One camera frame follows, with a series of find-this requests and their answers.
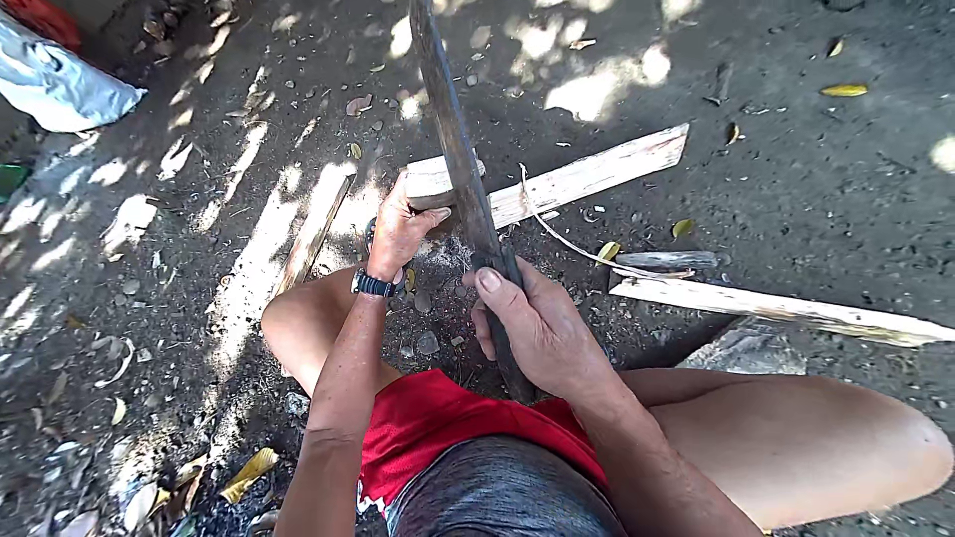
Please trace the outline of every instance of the red mesh shorts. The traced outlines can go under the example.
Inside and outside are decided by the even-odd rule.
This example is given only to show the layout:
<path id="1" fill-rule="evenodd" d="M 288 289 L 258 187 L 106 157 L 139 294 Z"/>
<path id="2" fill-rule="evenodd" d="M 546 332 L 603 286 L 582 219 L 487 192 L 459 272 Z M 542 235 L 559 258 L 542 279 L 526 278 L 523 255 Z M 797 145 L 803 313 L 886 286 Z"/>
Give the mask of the red mesh shorts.
<path id="1" fill-rule="evenodd" d="M 488 435 L 549 449 L 606 491 L 604 471 L 566 401 L 550 398 L 527 407 L 491 399 L 432 369 L 403 376 L 375 397 L 362 446 L 359 505 L 390 505 L 446 449 Z"/>

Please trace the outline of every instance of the leg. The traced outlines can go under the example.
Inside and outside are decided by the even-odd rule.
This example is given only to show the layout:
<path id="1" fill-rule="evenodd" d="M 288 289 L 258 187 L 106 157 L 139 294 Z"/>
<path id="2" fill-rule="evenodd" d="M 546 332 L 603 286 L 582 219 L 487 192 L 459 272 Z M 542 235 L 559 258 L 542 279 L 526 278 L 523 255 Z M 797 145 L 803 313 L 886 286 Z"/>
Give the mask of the leg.
<path id="1" fill-rule="evenodd" d="M 354 303 L 349 287 L 355 269 L 343 268 L 287 290 L 262 314 L 265 341 L 310 397 Z M 378 391 L 401 377 L 394 367 L 380 363 Z"/>
<path id="2" fill-rule="evenodd" d="M 882 509 L 951 474 L 937 425 L 859 386 L 684 369 L 621 378 L 671 445 L 763 528 Z"/>

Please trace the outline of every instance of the blade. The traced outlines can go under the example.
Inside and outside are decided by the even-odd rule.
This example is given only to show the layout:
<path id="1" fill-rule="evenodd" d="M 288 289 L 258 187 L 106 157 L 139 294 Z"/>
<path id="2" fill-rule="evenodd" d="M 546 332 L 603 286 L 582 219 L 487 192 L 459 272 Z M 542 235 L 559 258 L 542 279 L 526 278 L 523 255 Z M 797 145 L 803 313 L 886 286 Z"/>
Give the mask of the blade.
<path id="1" fill-rule="evenodd" d="M 463 223 L 465 239 L 475 252 L 487 258 L 499 258 L 500 242 L 491 218 L 491 206 L 480 179 L 478 160 L 464 129 L 448 57 L 431 12 L 431 0 L 412 0 L 410 20 L 414 47 L 421 58 L 421 75 L 437 115 L 441 148 L 457 196 L 456 212 Z"/>

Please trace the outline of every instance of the red object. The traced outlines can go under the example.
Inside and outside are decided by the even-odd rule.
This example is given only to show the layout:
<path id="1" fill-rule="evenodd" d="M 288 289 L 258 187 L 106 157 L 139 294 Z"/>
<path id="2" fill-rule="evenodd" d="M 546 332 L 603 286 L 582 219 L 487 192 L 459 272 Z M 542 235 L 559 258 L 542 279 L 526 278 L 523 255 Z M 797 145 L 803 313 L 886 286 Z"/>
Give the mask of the red object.
<path id="1" fill-rule="evenodd" d="M 570 405 L 551 398 L 526 407 L 455 384 L 438 369 L 403 376 L 378 393 L 362 446 L 361 497 L 390 505 L 449 447 L 509 435 L 549 449 L 602 491 L 606 477 Z"/>
<path id="2" fill-rule="evenodd" d="M 79 54 L 79 30 L 68 13 L 47 0 L 0 1 L 24 26 Z"/>

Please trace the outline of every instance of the white bag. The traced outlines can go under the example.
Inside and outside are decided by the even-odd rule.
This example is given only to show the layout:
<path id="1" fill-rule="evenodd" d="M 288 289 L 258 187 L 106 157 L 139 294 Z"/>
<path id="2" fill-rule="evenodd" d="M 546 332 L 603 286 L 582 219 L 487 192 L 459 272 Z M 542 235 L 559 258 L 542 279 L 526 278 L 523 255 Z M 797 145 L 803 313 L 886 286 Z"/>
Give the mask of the white bag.
<path id="1" fill-rule="evenodd" d="M 145 94 L 0 10 L 0 95 L 44 129 L 74 133 L 112 123 Z"/>

